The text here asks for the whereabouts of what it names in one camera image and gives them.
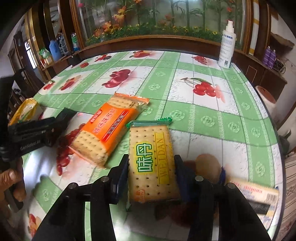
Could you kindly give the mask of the person's left hand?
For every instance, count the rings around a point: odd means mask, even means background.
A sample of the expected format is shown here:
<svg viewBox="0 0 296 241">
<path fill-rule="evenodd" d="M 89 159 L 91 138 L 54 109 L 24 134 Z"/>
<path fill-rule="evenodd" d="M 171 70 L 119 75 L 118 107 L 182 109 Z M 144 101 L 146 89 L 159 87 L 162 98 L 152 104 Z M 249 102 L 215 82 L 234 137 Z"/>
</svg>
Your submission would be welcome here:
<svg viewBox="0 0 296 241">
<path fill-rule="evenodd" d="M 13 191 L 13 196 L 19 202 L 26 198 L 25 183 L 23 180 L 23 168 L 22 166 L 17 169 L 8 169 L 1 173 L 1 211 L 6 218 L 10 217 L 10 211 L 8 203 L 5 200 L 4 192 L 11 186 L 16 185 Z"/>
</svg>

